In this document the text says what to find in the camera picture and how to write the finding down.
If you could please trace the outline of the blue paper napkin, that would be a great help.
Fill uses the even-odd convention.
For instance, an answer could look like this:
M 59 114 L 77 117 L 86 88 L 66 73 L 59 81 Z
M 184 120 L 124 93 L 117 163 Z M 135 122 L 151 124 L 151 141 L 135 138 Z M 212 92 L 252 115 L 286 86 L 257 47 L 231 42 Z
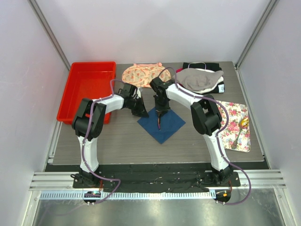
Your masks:
M 160 144 L 167 141 L 185 124 L 185 121 L 180 116 L 178 116 L 174 111 L 169 110 L 167 114 L 161 117 L 161 130 L 159 130 L 155 107 L 152 108 L 148 114 L 149 118 L 141 117 L 137 122 Z

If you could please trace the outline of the iridescent gold spoon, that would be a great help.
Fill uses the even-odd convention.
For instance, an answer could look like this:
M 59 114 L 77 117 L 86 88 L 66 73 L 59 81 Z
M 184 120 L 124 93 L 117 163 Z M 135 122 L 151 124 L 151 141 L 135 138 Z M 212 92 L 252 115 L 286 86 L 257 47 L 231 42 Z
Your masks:
M 239 122 L 239 132 L 238 132 L 238 135 L 236 137 L 236 139 L 234 140 L 231 148 L 232 149 L 236 149 L 237 148 L 237 145 L 238 145 L 238 139 L 239 139 L 239 136 L 242 132 L 243 129 L 246 129 L 248 128 L 248 125 L 249 125 L 249 118 L 248 117 L 245 117 L 243 118 L 240 122 Z

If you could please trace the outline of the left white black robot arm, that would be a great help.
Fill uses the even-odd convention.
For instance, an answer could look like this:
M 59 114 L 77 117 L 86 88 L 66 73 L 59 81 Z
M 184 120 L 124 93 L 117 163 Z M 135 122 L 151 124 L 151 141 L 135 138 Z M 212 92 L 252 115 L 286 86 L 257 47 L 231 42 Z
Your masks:
M 133 116 L 149 117 L 139 88 L 129 83 L 108 97 L 82 99 L 71 125 L 81 151 L 79 172 L 71 175 L 74 188 L 94 188 L 100 184 L 97 139 L 103 130 L 105 115 L 123 108 L 131 110 Z

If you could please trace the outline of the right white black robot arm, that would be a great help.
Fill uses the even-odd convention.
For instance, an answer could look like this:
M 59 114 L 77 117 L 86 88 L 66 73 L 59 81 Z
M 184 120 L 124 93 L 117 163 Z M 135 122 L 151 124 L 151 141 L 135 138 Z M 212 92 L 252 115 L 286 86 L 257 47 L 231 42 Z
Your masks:
M 218 109 L 220 104 L 212 96 L 196 96 L 180 88 L 172 80 L 163 82 L 157 77 L 150 82 L 150 86 L 156 93 L 154 99 L 158 129 L 162 130 L 161 118 L 170 110 L 170 100 L 187 107 L 191 112 L 195 130 L 204 137 L 209 150 L 213 182 L 218 186 L 228 183 L 233 174 L 233 166 L 222 143 L 222 116 Z

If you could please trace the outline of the orange floral fabric mask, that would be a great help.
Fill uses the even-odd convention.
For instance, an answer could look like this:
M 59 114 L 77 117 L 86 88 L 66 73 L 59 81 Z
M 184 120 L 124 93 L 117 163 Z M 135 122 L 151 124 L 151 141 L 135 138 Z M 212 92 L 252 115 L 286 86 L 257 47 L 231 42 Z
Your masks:
M 161 63 L 133 64 L 122 73 L 122 81 L 136 87 L 151 88 L 151 80 L 158 76 L 162 81 L 171 79 L 171 74 L 168 70 L 159 75 L 164 69 L 165 67 Z

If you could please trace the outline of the white folded cloth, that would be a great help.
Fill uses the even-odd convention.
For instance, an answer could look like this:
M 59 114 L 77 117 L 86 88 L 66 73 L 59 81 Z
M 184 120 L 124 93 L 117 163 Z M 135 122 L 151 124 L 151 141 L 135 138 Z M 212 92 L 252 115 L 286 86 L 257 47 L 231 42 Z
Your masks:
M 190 91 L 205 93 L 223 93 L 224 92 L 224 72 L 211 71 L 205 69 L 189 69 L 191 73 L 187 85 Z

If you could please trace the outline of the red plastic bin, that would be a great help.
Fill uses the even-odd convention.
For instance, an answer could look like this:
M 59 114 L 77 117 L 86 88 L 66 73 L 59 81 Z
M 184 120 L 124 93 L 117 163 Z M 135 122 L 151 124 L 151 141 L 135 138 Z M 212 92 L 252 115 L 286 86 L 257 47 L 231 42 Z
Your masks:
M 116 78 L 115 62 L 76 62 L 71 65 L 57 120 L 72 124 L 83 98 L 99 99 L 112 94 L 110 81 Z

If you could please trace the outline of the black folded cloth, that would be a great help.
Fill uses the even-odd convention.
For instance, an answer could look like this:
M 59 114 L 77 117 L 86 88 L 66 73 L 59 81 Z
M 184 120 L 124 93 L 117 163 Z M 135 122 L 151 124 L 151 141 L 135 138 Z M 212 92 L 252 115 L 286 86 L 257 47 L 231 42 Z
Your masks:
M 205 69 L 205 70 L 211 70 L 211 71 L 219 71 L 221 69 L 220 65 L 218 63 L 203 63 L 203 62 L 199 62 L 199 63 L 183 63 L 182 66 L 183 69 L 187 69 L 187 68 L 195 68 L 195 69 Z

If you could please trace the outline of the floral rectangular tray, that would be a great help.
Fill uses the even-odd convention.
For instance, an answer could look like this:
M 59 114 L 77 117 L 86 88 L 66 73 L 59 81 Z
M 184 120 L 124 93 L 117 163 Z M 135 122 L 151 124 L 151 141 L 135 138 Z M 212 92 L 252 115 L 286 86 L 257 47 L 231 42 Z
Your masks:
M 225 149 L 238 151 L 238 152 L 250 152 L 251 151 L 251 135 L 250 135 L 250 124 L 248 128 L 243 129 L 236 149 L 232 149 L 231 146 L 236 139 L 239 132 L 239 122 L 248 117 L 248 108 L 244 104 L 238 104 L 233 102 L 219 101 L 228 112 L 229 123 L 225 130 L 221 132 L 221 138 Z

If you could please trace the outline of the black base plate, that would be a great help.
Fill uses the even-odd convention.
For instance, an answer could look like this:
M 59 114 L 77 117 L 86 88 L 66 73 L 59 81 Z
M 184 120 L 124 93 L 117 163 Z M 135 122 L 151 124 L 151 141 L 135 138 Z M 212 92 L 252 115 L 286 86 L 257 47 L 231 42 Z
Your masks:
M 105 192 L 117 188 L 120 193 L 191 193 L 241 185 L 237 172 L 222 179 L 209 163 L 100 165 L 96 173 L 101 178 L 82 172 L 78 165 L 48 164 L 45 171 L 68 172 L 73 188 L 101 188 Z

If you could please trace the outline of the aluminium rail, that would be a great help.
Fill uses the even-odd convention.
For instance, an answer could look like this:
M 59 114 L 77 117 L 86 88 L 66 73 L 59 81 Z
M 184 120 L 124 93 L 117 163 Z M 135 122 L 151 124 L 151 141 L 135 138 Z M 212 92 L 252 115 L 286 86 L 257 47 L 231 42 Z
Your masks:
M 214 199 L 215 190 L 196 193 L 113 193 L 88 190 L 43 191 L 41 200 L 100 200 L 108 196 L 109 200 L 178 200 L 178 199 Z

